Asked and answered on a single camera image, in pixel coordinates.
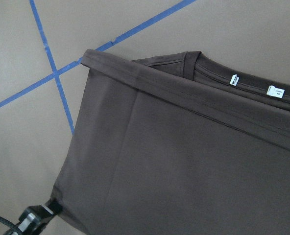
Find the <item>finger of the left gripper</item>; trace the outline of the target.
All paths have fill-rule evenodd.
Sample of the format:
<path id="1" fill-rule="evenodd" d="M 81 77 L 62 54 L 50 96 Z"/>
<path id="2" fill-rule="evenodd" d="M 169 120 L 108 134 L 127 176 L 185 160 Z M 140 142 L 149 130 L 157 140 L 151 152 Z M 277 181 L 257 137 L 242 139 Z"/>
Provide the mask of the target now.
<path id="1" fill-rule="evenodd" d="M 62 210 L 55 200 L 49 200 L 44 205 L 29 206 L 19 217 L 18 229 L 23 235 L 39 235 Z"/>

